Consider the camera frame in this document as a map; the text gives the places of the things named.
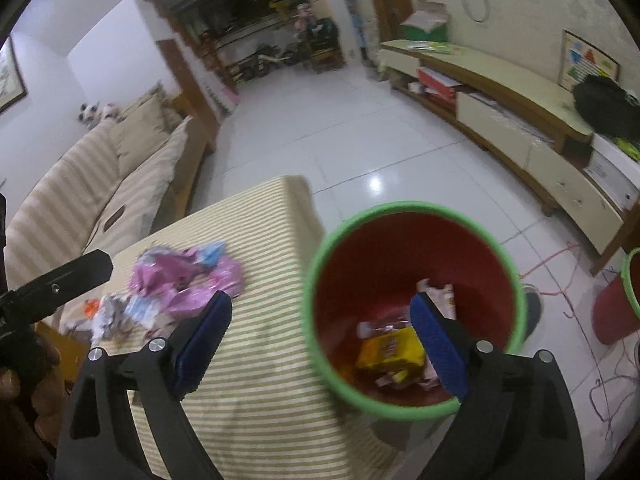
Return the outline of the person's left hand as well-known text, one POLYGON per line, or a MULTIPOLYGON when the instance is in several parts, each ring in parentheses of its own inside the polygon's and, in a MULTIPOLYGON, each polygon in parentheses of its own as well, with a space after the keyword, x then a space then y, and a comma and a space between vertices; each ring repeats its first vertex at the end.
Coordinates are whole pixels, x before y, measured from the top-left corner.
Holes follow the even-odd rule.
POLYGON ((58 349, 29 328, 1 341, 1 458, 49 463, 66 391, 58 349))

